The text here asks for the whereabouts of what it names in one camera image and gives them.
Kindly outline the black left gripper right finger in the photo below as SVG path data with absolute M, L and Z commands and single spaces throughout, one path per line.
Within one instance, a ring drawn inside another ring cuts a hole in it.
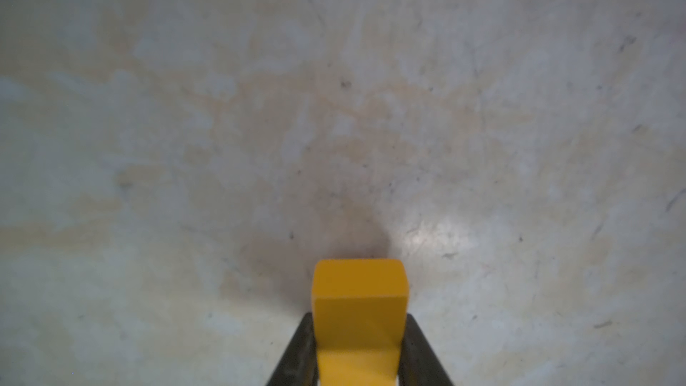
M 400 386 L 453 386 L 422 329 L 411 314 L 407 315 L 398 366 Z

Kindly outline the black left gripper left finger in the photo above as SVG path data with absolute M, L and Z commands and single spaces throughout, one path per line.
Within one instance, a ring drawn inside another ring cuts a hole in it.
M 306 313 L 266 386 L 317 386 L 318 382 L 314 318 Z

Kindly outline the orange-yellow square block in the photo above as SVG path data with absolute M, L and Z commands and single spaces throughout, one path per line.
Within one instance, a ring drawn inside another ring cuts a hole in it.
M 395 385 L 409 283 L 396 259 L 326 259 L 311 291 L 321 385 Z

